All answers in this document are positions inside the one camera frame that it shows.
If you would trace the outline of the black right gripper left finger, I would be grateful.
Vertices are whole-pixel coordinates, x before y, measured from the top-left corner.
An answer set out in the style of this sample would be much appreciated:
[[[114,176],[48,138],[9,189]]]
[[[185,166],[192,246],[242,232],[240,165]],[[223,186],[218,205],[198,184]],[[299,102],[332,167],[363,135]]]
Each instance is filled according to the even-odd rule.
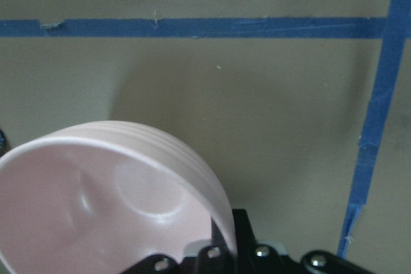
[[[167,255],[154,254],[128,269],[128,273],[234,273],[234,257],[225,244],[217,224],[211,220],[211,243],[196,255],[177,262]]]

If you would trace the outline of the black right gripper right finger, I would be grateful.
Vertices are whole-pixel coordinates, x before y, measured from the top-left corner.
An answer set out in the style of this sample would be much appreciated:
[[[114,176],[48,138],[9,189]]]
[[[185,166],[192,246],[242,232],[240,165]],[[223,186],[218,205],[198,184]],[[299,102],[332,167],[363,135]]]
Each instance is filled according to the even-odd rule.
[[[232,214],[238,273],[372,273],[324,250],[312,250],[295,261],[280,244],[266,244],[256,239],[245,209],[234,209]]]

